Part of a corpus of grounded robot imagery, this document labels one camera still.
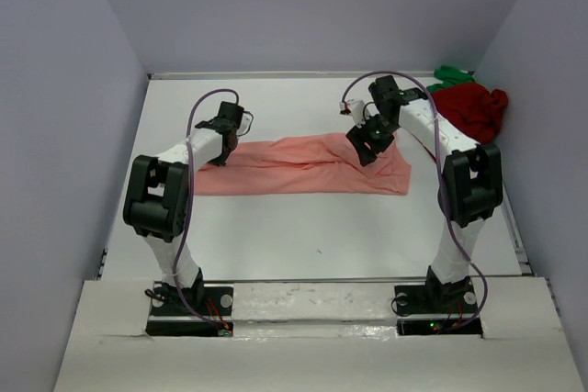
green cloth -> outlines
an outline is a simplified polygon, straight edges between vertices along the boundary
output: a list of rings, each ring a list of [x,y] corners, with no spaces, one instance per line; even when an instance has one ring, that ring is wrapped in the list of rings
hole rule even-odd
[[[439,91],[441,89],[445,89],[446,87],[455,86],[456,84],[476,82],[471,74],[463,73],[458,68],[454,68],[453,66],[441,66],[440,68],[435,69],[433,75],[443,83],[431,84],[430,86],[427,86],[426,88],[429,92]]]

screw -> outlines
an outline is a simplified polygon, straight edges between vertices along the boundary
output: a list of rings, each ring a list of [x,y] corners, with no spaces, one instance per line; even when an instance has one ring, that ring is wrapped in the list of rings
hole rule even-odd
[[[406,305],[408,305],[408,300],[406,300],[406,293],[398,293],[398,295],[396,295],[396,303],[400,306],[400,307],[405,307]]]
[[[463,301],[466,302],[468,305],[475,305],[476,295],[471,291],[468,291],[466,294],[463,295]]]
[[[228,308],[230,305],[232,305],[232,297],[228,294],[225,294],[220,298],[220,305],[223,308]]]

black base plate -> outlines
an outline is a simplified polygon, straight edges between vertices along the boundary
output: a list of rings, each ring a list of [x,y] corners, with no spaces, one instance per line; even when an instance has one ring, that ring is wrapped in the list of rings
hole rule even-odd
[[[457,320],[412,320],[398,319],[396,331],[400,336],[409,335],[483,335],[480,319],[473,320],[463,328],[452,329]]]
[[[474,293],[472,285],[469,286],[468,292]],[[426,295],[424,285],[398,285],[394,287],[394,294],[397,301],[393,302],[392,308],[400,317],[447,314],[449,308],[453,308],[454,313],[458,312],[457,302],[453,307],[451,305],[436,306]],[[478,310],[476,303],[470,305],[464,301],[463,297],[458,302],[464,314],[473,314]]]
[[[157,295],[161,295],[163,293],[163,289],[161,284],[155,284],[153,291]],[[232,314],[232,305],[224,308],[221,305],[221,298],[222,296],[229,295],[232,297],[233,289],[232,286],[207,286],[204,284],[204,297],[202,299],[202,303],[195,308],[195,311],[198,314],[203,316],[209,315],[209,310],[206,307],[206,303],[208,299],[212,299],[212,302],[219,310],[219,313],[223,317],[229,317]],[[191,314],[186,311],[183,305],[177,305],[176,303],[163,303],[160,307],[156,307],[153,305],[153,301],[151,304],[150,315],[153,317],[185,317],[191,316]]]
[[[232,337],[232,322],[228,330],[203,321],[150,321],[145,332],[152,337]]]

cable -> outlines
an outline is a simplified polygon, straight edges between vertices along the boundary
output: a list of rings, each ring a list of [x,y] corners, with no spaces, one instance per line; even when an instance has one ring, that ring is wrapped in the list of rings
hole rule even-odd
[[[459,320],[458,320],[458,323],[456,324],[456,326],[459,325],[461,323],[461,321],[463,320],[463,308],[461,307],[461,303],[459,302],[459,300],[457,303],[458,303],[458,308],[459,308]]]
[[[449,312],[447,314],[447,317],[445,320],[443,320],[443,323],[441,324],[441,328],[444,328],[446,323],[451,319],[451,315],[453,314],[453,308],[449,307]]]
[[[212,307],[212,310],[216,313],[216,315],[219,318],[220,323],[222,323],[222,326],[224,327],[224,329],[231,330],[231,328],[229,328],[229,324],[222,318],[222,315],[220,314],[219,310],[217,309],[217,306],[214,304],[214,300],[209,298],[209,304]]]
[[[190,110],[190,116],[187,119],[186,138],[190,136],[190,132],[192,131],[192,119],[194,119],[194,114],[196,113],[196,109],[198,109],[198,106],[200,106],[200,103],[202,103],[204,100],[206,100],[209,96],[215,95],[215,94],[220,94],[221,92],[228,92],[230,94],[235,95],[235,104],[236,105],[239,104],[239,94],[237,94],[237,91],[235,91],[233,89],[223,88],[223,89],[215,89],[214,91],[207,92],[201,98],[198,99],[198,101],[192,106],[192,110]]]
[[[398,305],[398,297],[395,297],[392,299],[391,303],[390,303],[390,308],[392,308],[392,312],[394,314],[396,314],[398,317],[408,317],[409,314],[401,314],[400,312],[398,312],[398,310],[394,309],[394,304]]]
[[[156,301],[162,302],[162,303],[165,303],[167,301],[165,299],[165,297],[155,294],[155,292],[152,289],[146,289],[143,292],[145,293],[145,296],[147,296],[151,300],[156,300]]]
[[[445,184],[445,180],[443,179],[443,166],[441,164],[441,155],[440,155],[440,153],[441,153],[441,140],[440,140],[440,136],[439,136],[439,118],[438,118],[439,112],[437,111],[437,106],[435,104],[435,100],[433,99],[433,96],[426,89],[426,87],[424,87],[424,85],[421,82],[419,82],[416,78],[410,76],[407,73],[399,73],[398,71],[372,71],[371,73],[364,73],[363,75],[357,77],[353,82],[351,82],[351,84],[349,86],[347,86],[347,88],[343,92],[343,97],[341,98],[341,102],[344,103],[345,108],[347,108],[347,104],[346,104],[345,100],[347,98],[347,95],[349,94],[349,91],[351,91],[351,88],[365,78],[371,77],[372,75],[380,75],[380,74],[398,75],[399,77],[406,78],[407,80],[416,84],[418,86],[418,88],[423,91],[424,95],[426,96],[427,100],[429,101],[429,105],[431,106],[431,110],[433,111],[433,119],[434,119],[434,123],[435,123],[435,125],[434,125],[434,127],[435,127],[435,166],[437,169],[437,180],[439,181],[439,190],[441,192],[441,211],[443,212],[443,215],[445,216],[447,228],[449,229],[449,235],[451,236],[451,239],[456,244],[456,247],[458,247],[458,250],[461,253],[464,260],[469,264],[469,266],[471,266],[471,268],[473,268],[473,270],[480,277],[480,280],[483,285],[483,290],[484,290],[484,294],[482,296],[481,302],[478,305],[478,309],[476,310],[476,312],[474,312],[471,315],[471,317],[469,319],[465,320],[463,323],[460,323],[459,325],[451,328],[452,331],[459,330],[461,328],[468,326],[472,321],[474,321],[480,315],[481,311],[484,308],[484,305],[486,305],[486,300],[488,299],[488,281],[486,280],[486,276],[482,273],[480,268],[478,268],[478,265],[476,265],[471,260],[471,257],[469,256],[468,252],[466,252],[466,250],[463,248],[461,243],[459,243],[459,239],[456,236],[456,232],[453,230],[453,223],[451,221],[451,213],[450,213],[451,208],[449,206],[449,195],[447,192],[447,186]]]
[[[362,111],[361,111],[361,115],[363,116],[363,118],[364,118],[365,120],[367,120],[367,118],[366,118],[366,108],[367,108],[369,105],[376,105],[376,103],[374,103],[373,101],[370,101],[370,102],[368,102],[368,103],[365,103],[365,104],[364,104],[364,108],[363,108],[363,109],[362,109]]]
[[[175,289],[177,290],[177,294],[180,297],[180,300],[184,304],[184,308],[195,317],[198,317],[202,321],[205,321],[215,327],[218,326],[218,323],[215,320],[208,319],[204,317],[202,314],[198,314],[187,302],[184,293],[182,292],[182,286],[180,285],[179,279],[177,278],[177,264],[179,263],[180,256],[182,255],[182,251],[186,246],[186,239],[187,233],[190,229],[190,220],[192,219],[192,203],[194,198],[194,153],[192,152],[192,145],[190,144],[190,132],[192,131],[192,120],[194,119],[194,114],[196,113],[196,109],[200,106],[205,99],[207,99],[211,95],[219,94],[221,92],[228,92],[235,95],[236,103],[239,104],[239,94],[232,89],[215,89],[214,91],[210,91],[204,94],[198,101],[192,106],[192,110],[190,111],[190,116],[187,119],[187,128],[186,128],[186,148],[187,148],[187,169],[188,169],[188,199],[187,199],[187,212],[186,212],[186,224],[184,226],[184,234],[182,235],[182,239],[180,241],[180,245],[177,249],[177,253],[175,254],[174,264],[172,265],[172,274],[174,277],[174,285]]]
[[[209,311],[209,317],[214,317],[214,313],[212,312],[212,308],[210,308],[210,305],[207,302],[204,302],[206,305],[206,309]],[[217,324],[217,322],[214,322],[214,327],[216,328],[216,330],[219,330],[219,326]]]

red cloth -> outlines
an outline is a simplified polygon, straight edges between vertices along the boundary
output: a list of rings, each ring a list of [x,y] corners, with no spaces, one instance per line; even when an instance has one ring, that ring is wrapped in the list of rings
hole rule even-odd
[[[432,95],[441,115],[477,142],[492,142],[500,132],[508,104],[504,91],[494,89],[490,93],[481,84],[464,83]]]

